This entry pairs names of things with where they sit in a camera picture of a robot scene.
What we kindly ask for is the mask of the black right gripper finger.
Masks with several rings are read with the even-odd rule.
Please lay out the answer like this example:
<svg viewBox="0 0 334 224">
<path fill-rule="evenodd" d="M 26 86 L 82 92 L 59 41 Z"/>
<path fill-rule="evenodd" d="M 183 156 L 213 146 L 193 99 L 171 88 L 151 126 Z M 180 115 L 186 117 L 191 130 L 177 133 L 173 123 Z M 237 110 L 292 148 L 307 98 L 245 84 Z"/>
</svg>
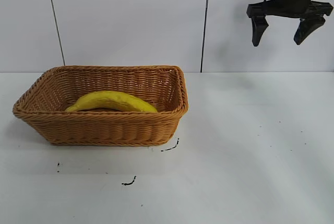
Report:
<svg viewBox="0 0 334 224">
<path fill-rule="evenodd" d="M 297 31 L 294 35 L 294 42 L 300 45 L 311 33 L 325 24 L 323 16 L 301 18 Z"/>
<path fill-rule="evenodd" d="M 254 16 L 252 22 L 252 43 L 253 46 L 259 46 L 261 37 L 265 30 L 269 27 L 265 16 Z"/>
</svg>

